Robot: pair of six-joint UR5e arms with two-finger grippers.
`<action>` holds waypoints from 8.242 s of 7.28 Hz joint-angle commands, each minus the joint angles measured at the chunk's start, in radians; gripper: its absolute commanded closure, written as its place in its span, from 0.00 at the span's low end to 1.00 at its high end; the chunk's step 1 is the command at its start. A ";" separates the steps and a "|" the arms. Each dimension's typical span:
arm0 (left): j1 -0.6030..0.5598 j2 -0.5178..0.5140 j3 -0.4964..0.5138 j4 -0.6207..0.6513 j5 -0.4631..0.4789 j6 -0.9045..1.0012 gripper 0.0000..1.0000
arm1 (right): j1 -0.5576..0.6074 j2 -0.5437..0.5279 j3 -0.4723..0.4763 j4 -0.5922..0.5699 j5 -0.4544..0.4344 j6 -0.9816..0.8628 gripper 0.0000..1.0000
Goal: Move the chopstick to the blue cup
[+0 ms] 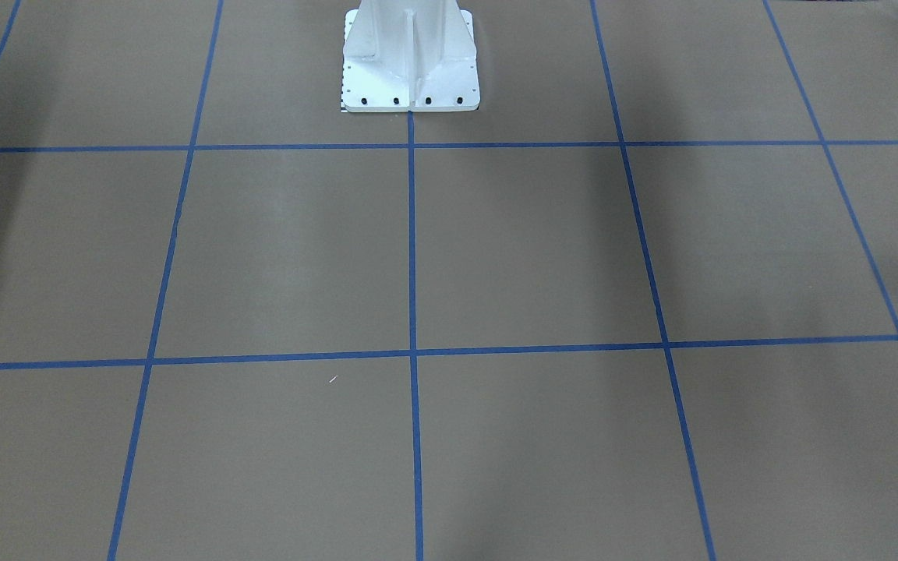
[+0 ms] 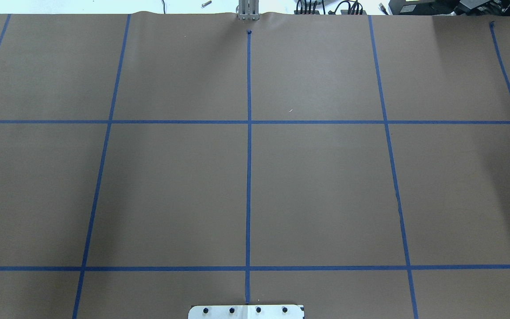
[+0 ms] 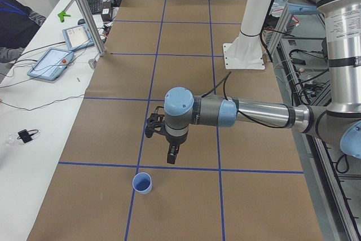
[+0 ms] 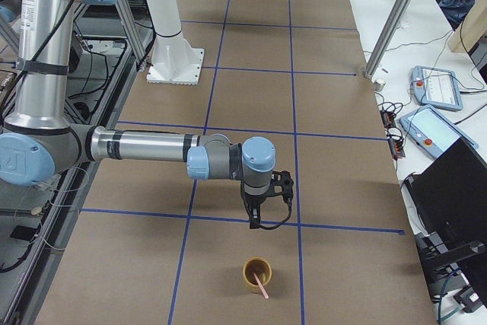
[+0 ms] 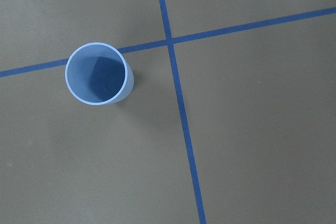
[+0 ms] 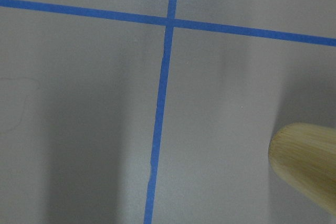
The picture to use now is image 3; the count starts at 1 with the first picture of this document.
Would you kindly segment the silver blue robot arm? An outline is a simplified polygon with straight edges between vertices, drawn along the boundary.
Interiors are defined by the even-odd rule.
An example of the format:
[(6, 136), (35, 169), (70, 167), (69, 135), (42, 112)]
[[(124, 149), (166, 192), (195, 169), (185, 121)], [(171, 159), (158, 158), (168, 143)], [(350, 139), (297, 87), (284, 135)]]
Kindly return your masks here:
[(188, 127), (231, 127), (249, 121), (312, 135), (343, 153), (360, 158), (360, 0), (288, 0), (315, 7), (325, 17), (331, 103), (326, 107), (255, 102), (232, 97), (195, 96), (175, 87), (165, 95), (163, 126), (174, 164)]

